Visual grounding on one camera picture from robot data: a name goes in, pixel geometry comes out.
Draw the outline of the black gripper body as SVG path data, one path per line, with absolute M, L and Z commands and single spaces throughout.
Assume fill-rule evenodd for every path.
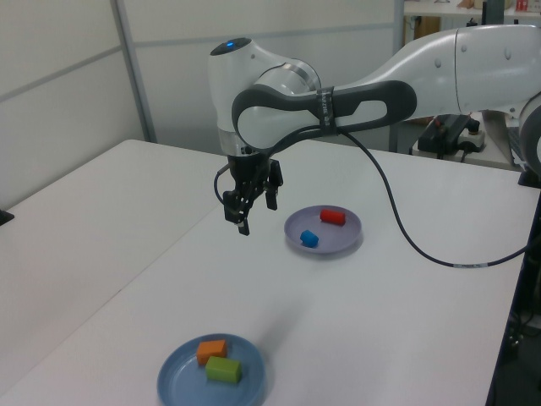
M 228 156 L 227 161 L 230 164 L 230 173 L 236 187 L 253 181 L 259 184 L 269 177 L 270 159 L 264 154 Z

